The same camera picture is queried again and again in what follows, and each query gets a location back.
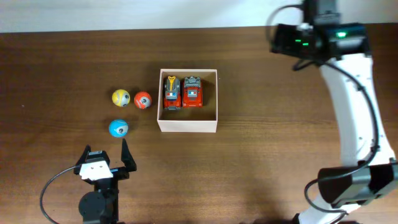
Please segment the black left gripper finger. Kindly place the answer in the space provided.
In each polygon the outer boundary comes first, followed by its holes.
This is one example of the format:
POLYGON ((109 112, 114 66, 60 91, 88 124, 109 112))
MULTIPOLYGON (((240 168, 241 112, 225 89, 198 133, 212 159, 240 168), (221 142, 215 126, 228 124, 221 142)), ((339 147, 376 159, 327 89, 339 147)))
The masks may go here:
POLYGON ((137 170, 136 162, 130 153, 127 141, 124 138, 122 140, 121 161, 128 172, 135 172, 137 170))
POLYGON ((84 164, 85 161, 86 161, 86 158, 87 158, 87 156, 88 156, 88 154, 89 154, 90 152, 91 152, 91 147, 90 147, 90 145, 86 145, 86 147, 85 147, 85 149, 84 149, 84 151, 83 151, 83 154, 80 156, 80 158, 79 158, 79 160, 77 161, 76 165, 79 166, 79 165, 84 164))

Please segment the white cardboard box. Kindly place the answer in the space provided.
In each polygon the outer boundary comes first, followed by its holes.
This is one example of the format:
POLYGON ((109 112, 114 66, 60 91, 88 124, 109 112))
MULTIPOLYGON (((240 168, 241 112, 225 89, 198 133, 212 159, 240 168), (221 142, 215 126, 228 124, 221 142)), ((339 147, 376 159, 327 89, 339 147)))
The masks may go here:
POLYGON ((157 102, 157 122, 162 132, 215 133, 218 124, 218 73, 215 69, 166 69, 160 70, 157 102), (183 83, 185 77, 200 77, 203 106, 201 108, 164 108, 165 84, 172 76, 183 83))

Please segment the red toy truck yellow crane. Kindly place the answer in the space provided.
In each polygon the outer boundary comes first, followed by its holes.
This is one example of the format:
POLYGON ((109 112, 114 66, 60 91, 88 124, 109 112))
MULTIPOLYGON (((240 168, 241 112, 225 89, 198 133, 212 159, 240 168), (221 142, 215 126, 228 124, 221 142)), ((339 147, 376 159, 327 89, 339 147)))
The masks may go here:
POLYGON ((175 76, 168 76, 164 84, 164 109, 179 110, 181 104, 180 80, 175 76))

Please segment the red toy fire truck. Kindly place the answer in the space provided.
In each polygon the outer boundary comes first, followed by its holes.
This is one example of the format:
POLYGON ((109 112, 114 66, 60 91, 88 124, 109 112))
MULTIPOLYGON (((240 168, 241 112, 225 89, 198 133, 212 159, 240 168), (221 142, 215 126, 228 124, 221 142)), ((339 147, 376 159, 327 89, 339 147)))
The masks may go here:
POLYGON ((203 106, 203 88, 200 77, 185 77, 183 83, 184 108, 201 108, 203 106))

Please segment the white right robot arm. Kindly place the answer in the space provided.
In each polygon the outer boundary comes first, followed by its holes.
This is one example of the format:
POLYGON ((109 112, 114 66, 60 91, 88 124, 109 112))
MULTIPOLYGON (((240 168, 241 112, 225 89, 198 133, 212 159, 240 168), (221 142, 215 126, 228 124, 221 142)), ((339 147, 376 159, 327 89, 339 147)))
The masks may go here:
POLYGON ((342 166, 323 168, 310 185, 319 195, 294 223, 338 223, 397 188, 397 158, 386 138, 373 83, 364 25, 344 24, 335 0, 304 0, 299 25, 267 34, 271 51, 298 58, 294 70, 315 65, 329 89, 338 122, 342 166))

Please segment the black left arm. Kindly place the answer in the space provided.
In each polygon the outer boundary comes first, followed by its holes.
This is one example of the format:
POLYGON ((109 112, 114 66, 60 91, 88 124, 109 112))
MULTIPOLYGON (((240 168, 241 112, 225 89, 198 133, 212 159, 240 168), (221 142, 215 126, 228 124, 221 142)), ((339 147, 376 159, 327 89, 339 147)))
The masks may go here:
POLYGON ((129 178, 137 170, 127 142, 122 140, 122 167, 110 168, 110 159, 106 151, 92 151, 86 146, 75 164, 73 173, 92 185, 94 190, 80 199, 78 210, 84 224, 117 223, 119 221, 118 182, 129 178))

